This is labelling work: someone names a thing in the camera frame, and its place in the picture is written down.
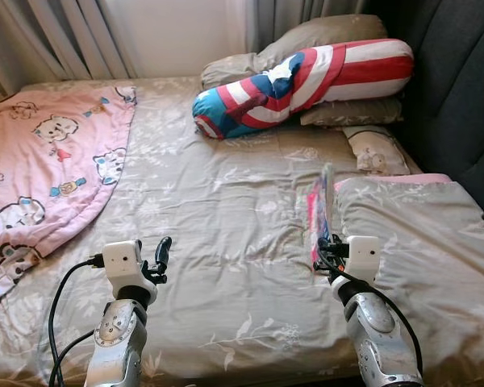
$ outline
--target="pink blanket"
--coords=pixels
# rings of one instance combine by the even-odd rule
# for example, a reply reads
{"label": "pink blanket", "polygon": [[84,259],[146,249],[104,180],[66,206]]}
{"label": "pink blanket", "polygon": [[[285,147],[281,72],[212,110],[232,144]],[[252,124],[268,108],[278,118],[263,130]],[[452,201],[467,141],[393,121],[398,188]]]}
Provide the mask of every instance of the pink blanket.
{"label": "pink blanket", "polygon": [[30,91],[0,103],[0,299],[106,205],[135,104],[133,87]]}

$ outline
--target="headboard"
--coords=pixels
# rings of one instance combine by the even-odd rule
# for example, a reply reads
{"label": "headboard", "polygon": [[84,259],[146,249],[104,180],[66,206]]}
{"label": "headboard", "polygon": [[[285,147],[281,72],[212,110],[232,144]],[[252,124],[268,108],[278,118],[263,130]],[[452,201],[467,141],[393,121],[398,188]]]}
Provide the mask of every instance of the headboard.
{"label": "headboard", "polygon": [[484,0],[373,0],[370,13],[415,54],[398,141],[484,210]]}

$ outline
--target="folded blanket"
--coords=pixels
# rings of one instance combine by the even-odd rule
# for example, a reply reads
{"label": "folded blanket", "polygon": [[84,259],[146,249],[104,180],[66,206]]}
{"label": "folded blanket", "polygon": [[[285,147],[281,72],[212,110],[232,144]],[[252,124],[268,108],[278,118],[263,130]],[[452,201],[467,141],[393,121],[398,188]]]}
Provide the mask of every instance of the folded blanket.
{"label": "folded blanket", "polygon": [[132,87],[22,92],[0,103],[0,298],[106,205],[135,103]]}
{"label": "folded blanket", "polygon": [[458,183],[419,177],[339,185],[342,236],[380,239],[375,284],[413,326],[426,384],[484,385],[483,212]]}
{"label": "folded blanket", "polygon": [[401,40],[307,48],[267,72],[203,91],[194,102],[194,121],[212,138],[237,137],[319,102],[396,94],[412,67],[412,51]]}

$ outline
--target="curtain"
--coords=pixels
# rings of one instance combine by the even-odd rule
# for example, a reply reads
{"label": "curtain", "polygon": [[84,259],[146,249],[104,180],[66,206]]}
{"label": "curtain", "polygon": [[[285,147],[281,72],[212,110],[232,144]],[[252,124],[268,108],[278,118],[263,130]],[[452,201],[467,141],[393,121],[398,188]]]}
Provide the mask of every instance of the curtain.
{"label": "curtain", "polygon": [[252,0],[248,2],[247,41],[259,52],[291,28],[313,18],[360,14],[368,0]]}
{"label": "curtain", "polygon": [[232,55],[248,51],[248,0],[225,0],[227,40]]}
{"label": "curtain", "polygon": [[134,77],[96,0],[0,0],[0,86]]}

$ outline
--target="small pillow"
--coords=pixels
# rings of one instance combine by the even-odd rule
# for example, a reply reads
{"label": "small pillow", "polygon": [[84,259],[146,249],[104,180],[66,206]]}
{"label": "small pillow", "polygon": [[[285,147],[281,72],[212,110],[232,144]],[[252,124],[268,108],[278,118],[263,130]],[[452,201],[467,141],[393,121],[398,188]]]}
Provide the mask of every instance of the small pillow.
{"label": "small pillow", "polygon": [[402,153],[384,127],[345,127],[344,134],[357,157],[357,169],[380,175],[409,175]]}
{"label": "small pillow", "polygon": [[201,73],[202,89],[212,89],[269,70],[304,48],[386,37],[387,31],[375,15],[337,15],[312,19],[288,31],[258,55],[250,52],[207,64]]}
{"label": "small pillow", "polygon": [[301,114],[302,125],[351,127],[402,121],[402,103],[395,97],[322,102]]}

